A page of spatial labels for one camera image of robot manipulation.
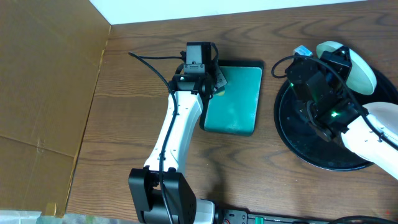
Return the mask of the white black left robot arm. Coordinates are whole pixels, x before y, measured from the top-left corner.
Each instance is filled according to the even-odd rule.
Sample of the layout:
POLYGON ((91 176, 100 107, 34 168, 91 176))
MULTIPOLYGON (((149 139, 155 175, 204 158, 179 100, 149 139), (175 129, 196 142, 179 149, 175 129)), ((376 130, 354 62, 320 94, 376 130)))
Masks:
POLYGON ((196 198, 185 178, 187 154, 204 105, 227 81, 216 66, 194 73, 191 65, 169 82, 167 112, 157 142, 143 168, 133 168, 128 184, 141 223, 215 223, 216 205, 196 198))

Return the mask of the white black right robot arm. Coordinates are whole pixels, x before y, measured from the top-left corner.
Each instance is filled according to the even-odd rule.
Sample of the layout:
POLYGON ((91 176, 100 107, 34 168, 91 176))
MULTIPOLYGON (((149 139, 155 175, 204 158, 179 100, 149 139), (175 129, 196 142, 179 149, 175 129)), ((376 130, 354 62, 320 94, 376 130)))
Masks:
POLYGON ((301 45, 285 74, 293 110, 323 142, 397 177, 397 103, 376 96, 376 73, 364 59, 337 42, 318 45, 316 54, 301 45))

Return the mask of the green yellow sponge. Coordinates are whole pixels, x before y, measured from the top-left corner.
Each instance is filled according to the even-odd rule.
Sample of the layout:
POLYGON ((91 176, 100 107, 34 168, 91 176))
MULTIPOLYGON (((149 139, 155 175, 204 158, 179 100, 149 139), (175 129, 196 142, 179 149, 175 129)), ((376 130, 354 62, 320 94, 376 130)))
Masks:
POLYGON ((224 93, 225 93, 225 87, 223 87, 223 86, 215 91, 215 95, 219 95, 219 96, 224 95, 224 93))

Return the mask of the mint green plate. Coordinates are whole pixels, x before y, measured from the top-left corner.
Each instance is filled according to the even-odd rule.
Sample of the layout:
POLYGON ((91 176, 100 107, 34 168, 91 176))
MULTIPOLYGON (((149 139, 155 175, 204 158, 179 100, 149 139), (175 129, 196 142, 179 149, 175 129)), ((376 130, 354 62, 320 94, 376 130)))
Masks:
MULTIPOLYGON (((343 47, 343 44, 334 41, 323 42, 316 47, 317 56, 320 58, 324 51, 333 52, 340 47, 343 47)), ((362 95, 372 95, 377 85, 376 76, 372 68, 351 49, 349 49, 349 56, 352 67, 346 79, 346 85, 351 90, 362 95)))

